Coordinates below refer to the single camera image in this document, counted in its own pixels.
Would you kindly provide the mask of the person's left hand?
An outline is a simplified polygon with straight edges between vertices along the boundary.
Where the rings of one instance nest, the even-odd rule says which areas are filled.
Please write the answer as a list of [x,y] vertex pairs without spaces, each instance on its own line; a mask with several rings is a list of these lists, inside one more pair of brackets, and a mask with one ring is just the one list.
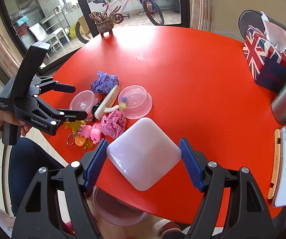
[[2,129],[3,124],[5,122],[21,127],[20,132],[22,136],[26,136],[26,134],[31,129],[31,126],[29,124],[17,119],[14,113],[0,110],[0,129]]

